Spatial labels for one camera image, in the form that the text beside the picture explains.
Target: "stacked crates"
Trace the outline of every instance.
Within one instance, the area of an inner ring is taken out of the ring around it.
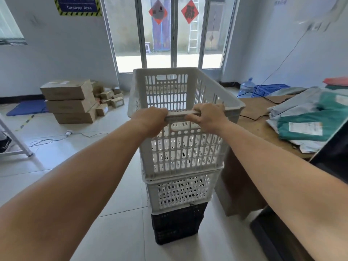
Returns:
[[[140,146],[155,239],[165,244],[198,232],[229,150],[185,116],[197,103],[223,103],[236,123],[245,105],[198,68],[138,69],[133,78],[128,116],[150,106],[169,110],[168,125]]]

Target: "red paper sign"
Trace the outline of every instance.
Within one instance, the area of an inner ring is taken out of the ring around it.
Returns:
[[[167,17],[168,12],[160,0],[157,0],[149,10],[149,14],[154,18],[156,23],[160,25],[163,19]]]
[[[197,7],[194,5],[194,2],[190,0],[188,4],[181,10],[184,15],[187,23],[191,23],[199,14]]]

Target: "wooden table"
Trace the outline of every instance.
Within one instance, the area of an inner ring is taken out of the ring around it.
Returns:
[[[293,95],[268,98],[275,103],[282,103],[291,97]],[[241,115],[253,119],[268,114],[267,108],[276,105],[262,97],[242,98],[240,100],[246,105]],[[238,125],[300,158],[310,159],[312,157],[313,154],[302,154],[290,142],[280,140],[278,134],[266,123],[266,120],[269,119],[268,116],[260,117],[256,121],[246,117],[241,116]],[[261,196],[232,150],[230,150],[225,160],[225,167],[216,184],[215,192],[227,216],[238,214],[244,219],[251,211],[263,209],[267,206],[265,199]]]

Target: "yellow black floor tape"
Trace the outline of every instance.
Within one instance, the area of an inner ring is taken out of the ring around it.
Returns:
[[[26,120],[26,121],[24,122],[24,124],[22,124],[17,130],[15,130],[15,132],[18,132],[19,130],[21,130],[27,123],[30,122],[31,119],[34,118],[34,116],[35,116],[35,114],[33,114],[31,117],[29,117],[29,119]]]

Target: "stool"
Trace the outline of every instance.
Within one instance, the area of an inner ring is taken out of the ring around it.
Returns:
[[[150,53],[151,50],[150,50],[150,42],[145,42],[145,50],[146,50],[146,53]]]

